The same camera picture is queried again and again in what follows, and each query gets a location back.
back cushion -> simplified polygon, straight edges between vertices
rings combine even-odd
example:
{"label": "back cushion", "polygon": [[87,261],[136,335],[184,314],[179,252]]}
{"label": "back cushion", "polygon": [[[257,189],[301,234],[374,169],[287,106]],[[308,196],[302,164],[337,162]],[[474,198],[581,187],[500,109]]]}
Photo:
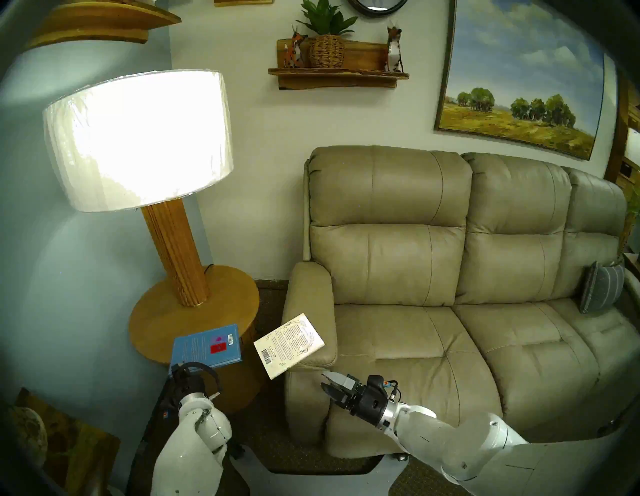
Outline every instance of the back cushion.
{"label": "back cushion", "polygon": [[458,154],[328,147],[307,167],[311,257],[337,304],[453,304],[471,188]]}
{"label": "back cushion", "polygon": [[567,174],[537,160],[462,156],[473,180],[456,303],[546,300],[562,251]]}
{"label": "back cushion", "polygon": [[616,260],[627,211],[617,185],[576,169],[565,170],[572,185],[571,201],[552,298],[573,296],[592,263],[608,265]]}

gray pillow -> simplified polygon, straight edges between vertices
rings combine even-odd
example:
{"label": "gray pillow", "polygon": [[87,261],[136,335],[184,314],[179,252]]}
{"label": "gray pillow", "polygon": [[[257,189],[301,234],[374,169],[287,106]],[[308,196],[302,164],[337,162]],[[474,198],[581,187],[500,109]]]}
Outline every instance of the gray pillow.
{"label": "gray pillow", "polygon": [[603,267],[594,262],[586,272],[580,313],[597,312],[611,307],[620,298],[624,284],[624,264]]}

barcode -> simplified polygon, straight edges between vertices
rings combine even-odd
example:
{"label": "barcode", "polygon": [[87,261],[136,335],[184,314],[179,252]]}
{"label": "barcode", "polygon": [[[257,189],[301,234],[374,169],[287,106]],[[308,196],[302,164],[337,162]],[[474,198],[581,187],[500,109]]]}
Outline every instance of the barcode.
{"label": "barcode", "polygon": [[269,356],[269,351],[266,349],[262,350],[262,357],[264,358],[264,363],[269,365],[271,363],[271,357]]}

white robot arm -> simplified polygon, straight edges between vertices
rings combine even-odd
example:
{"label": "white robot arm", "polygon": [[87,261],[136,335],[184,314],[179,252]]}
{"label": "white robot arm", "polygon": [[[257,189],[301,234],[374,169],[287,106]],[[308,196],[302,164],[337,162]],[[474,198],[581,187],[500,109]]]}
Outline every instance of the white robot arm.
{"label": "white robot arm", "polygon": [[[204,381],[189,373],[190,367],[212,374],[218,393],[205,395]],[[231,424],[211,399],[220,393],[217,374],[206,365],[190,362],[174,366],[174,401],[180,424],[156,460],[152,496],[202,495],[218,491],[222,459],[231,439]]]}
{"label": "white robot arm", "polygon": [[477,413],[454,428],[428,408],[394,401],[396,381],[369,376],[362,384],[336,372],[323,375],[330,383],[322,388],[337,406],[376,426],[402,451],[476,496],[579,494],[620,435],[529,444],[492,413]]}

armrest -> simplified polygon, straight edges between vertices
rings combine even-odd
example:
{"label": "armrest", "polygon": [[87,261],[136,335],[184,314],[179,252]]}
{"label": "armrest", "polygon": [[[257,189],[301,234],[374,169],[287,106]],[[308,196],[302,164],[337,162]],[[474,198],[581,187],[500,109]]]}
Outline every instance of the armrest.
{"label": "armrest", "polygon": [[640,281],[629,269],[625,269],[625,287],[631,294],[637,308],[640,308]]}
{"label": "armrest", "polygon": [[312,353],[295,367],[330,367],[338,355],[338,338],[335,333],[333,312],[333,285],[331,275],[320,264],[300,262],[293,267],[289,278],[289,290],[284,303],[282,322],[288,322],[305,314],[324,341],[324,346]]}

